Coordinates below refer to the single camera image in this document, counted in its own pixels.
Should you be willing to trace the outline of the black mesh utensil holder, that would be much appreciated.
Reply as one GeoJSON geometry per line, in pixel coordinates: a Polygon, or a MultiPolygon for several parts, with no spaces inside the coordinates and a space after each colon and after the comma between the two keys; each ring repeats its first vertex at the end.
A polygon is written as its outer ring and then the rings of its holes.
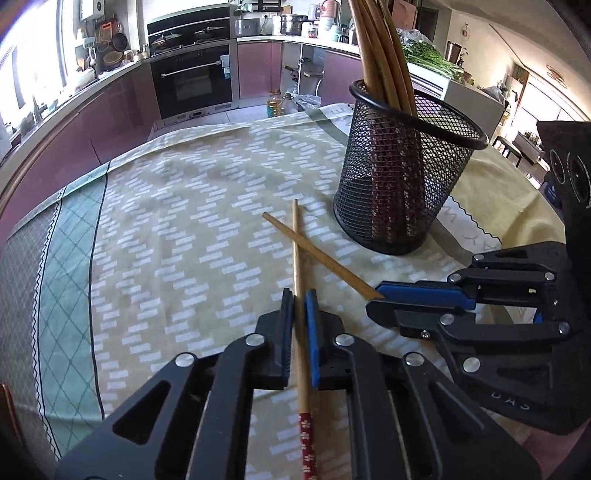
{"type": "Polygon", "coordinates": [[[418,249],[485,132],[457,108],[415,94],[416,114],[387,106],[363,81],[349,86],[356,100],[332,210],[349,238],[378,253],[418,249]]]}

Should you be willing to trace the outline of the black built-in oven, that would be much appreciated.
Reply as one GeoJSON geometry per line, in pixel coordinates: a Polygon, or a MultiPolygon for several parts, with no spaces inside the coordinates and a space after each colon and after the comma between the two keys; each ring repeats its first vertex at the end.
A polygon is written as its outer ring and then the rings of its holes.
{"type": "Polygon", "coordinates": [[[162,55],[150,63],[150,70],[162,120],[232,105],[228,42],[162,55]]]}

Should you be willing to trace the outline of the black range hood stove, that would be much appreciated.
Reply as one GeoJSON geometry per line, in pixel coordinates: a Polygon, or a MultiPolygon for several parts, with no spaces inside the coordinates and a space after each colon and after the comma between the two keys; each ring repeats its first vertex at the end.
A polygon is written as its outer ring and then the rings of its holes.
{"type": "Polygon", "coordinates": [[[230,38],[230,6],[206,6],[169,15],[147,24],[151,56],[198,43],[230,38]]]}

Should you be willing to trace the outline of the patterned tablecloth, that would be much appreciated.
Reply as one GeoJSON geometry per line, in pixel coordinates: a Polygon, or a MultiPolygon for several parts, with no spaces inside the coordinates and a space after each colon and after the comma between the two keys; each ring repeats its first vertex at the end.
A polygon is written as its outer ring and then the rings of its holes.
{"type": "Polygon", "coordinates": [[[221,352],[293,284],[301,232],[370,284],[444,280],[477,252],[562,240],[542,195],[486,149],[425,243],[393,257],[332,212],[353,110],[167,133],[107,164],[24,190],[1,218],[1,379],[25,448],[58,460],[176,354],[221,352]]]}

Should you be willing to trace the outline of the brown phone on table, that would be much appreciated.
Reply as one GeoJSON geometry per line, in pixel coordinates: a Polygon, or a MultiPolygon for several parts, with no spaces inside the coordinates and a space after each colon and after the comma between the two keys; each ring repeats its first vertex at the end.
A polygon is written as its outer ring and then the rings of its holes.
{"type": "Polygon", "coordinates": [[[0,414],[1,422],[22,445],[25,445],[20,423],[16,413],[13,397],[10,389],[5,383],[0,384],[0,414]]]}

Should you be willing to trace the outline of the green leafy vegetables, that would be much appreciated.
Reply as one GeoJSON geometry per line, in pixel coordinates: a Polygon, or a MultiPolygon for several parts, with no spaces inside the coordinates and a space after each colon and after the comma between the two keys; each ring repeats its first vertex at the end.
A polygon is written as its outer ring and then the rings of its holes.
{"type": "Polygon", "coordinates": [[[412,63],[451,80],[460,80],[464,70],[446,60],[439,51],[425,41],[402,41],[402,49],[408,63],[412,63]]]}

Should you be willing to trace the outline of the steel cooking pot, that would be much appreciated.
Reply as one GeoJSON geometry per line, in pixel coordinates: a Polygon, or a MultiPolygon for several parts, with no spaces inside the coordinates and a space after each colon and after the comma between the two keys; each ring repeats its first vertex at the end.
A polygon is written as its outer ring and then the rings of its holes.
{"type": "Polygon", "coordinates": [[[308,22],[308,16],[301,14],[281,14],[280,34],[286,36],[301,36],[301,30],[308,22]]]}

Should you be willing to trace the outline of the bamboo chopstick red end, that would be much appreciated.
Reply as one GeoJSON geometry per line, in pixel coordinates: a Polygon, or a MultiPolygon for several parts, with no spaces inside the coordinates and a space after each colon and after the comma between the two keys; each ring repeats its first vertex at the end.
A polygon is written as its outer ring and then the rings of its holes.
{"type": "Polygon", "coordinates": [[[294,362],[297,380],[298,425],[300,425],[301,466],[304,479],[318,479],[315,457],[315,430],[311,413],[311,381],[308,367],[308,337],[304,308],[304,276],[301,273],[301,249],[293,241],[294,267],[294,362]]]}
{"type": "Polygon", "coordinates": [[[349,8],[352,11],[353,19],[356,23],[356,37],[363,66],[363,82],[365,82],[367,92],[374,100],[384,100],[384,90],[379,78],[379,69],[375,61],[370,45],[369,23],[366,19],[365,9],[362,1],[349,1],[349,8]]]}
{"type": "Polygon", "coordinates": [[[394,73],[394,60],[396,59],[396,55],[394,55],[394,47],[387,25],[384,23],[381,8],[377,5],[377,1],[367,1],[366,4],[370,12],[370,19],[373,22],[375,33],[378,36],[382,48],[382,52],[377,53],[376,58],[383,71],[383,85],[386,90],[388,104],[391,107],[406,113],[401,109],[401,103],[399,102],[399,89],[402,84],[397,82],[397,75],[394,73]]]}
{"type": "Polygon", "coordinates": [[[324,265],[325,268],[328,268],[329,271],[337,275],[339,279],[345,281],[349,287],[352,287],[354,290],[356,290],[356,292],[362,295],[367,301],[374,299],[385,299],[383,294],[378,292],[367,282],[363,281],[361,277],[357,276],[354,272],[315,246],[313,242],[305,238],[303,235],[295,232],[290,227],[287,227],[287,225],[284,225],[283,222],[280,222],[279,219],[276,219],[276,217],[270,215],[269,212],[263,212],[263,218],[270,222],[273,227],[276,227],[276,229],[283,233],[284,236],[287,236],[287,238],[293,240],[298,247],[304,249],[304,251],[310,254],[312,258],[315,258],[315,260],[324,265]]]}
{"type": "Polygon", "coordinates": [[[376,54],[377,53],[381,53],[382,52],[382,48],[381,48],[381,45],[380,45],[378,36],[375,33],[373,22],[370,19],[370,12],[369,12],[369,9],[368,9],[367,4],[366,4],[367,1],[362,1],[362,2],[363,2],[363,8],[365,9],[366,19],[368,20],[368,23],[369,23],[370,45],[372,45],[372,51],[373,51],[373,54],[374,54],[374,58],[375,58],[375,61],[376,61],[377,65],[378,65],[378,69],[379,69],[379,78],[380,78],[380,81],[381,81],[381,84],[382,84],[382,87],[383,87],[383,90],[384,90],[384,100],[381,101],[381,102],[383,102],[384,104],[387,104],[388,106],[390,106],[388,104],[388,101],[387,101],[387,98],[386,98],[386,90],[385,90],[384,85],[383,85],[383,78],[382,78],[383,71],[380,68],[379,61],[376,58],[376,54]]]}
{"type": "Polygon", "coordinates": [[[394,60],[394,73],[397,75],[397,82],[402,84],[399,89],[399,102],[401,103],[401,109],[410,115],[416,116],[417,107],[415,103],[414,88],[397,28],[394,25],[392,13],[388,9],[388,2],[377,1],[377,5],[379,5],[381,8],[382,15],[384,17],[384,23],[387,25],[394,47],[394,55],[396,55],[396,59],[394,60]]]}

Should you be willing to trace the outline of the cooking oil bottle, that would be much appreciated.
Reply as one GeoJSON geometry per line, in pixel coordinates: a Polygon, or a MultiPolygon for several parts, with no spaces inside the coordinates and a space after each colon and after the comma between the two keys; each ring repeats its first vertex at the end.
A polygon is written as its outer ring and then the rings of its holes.
{"type": "Polygon", "coordinates": [[[281,96],[280,89],[270,92],[270,98],[266,101],[266,117],[273,118],[281,115],[281,103],[283,103],[283,96],[281,96]]]}

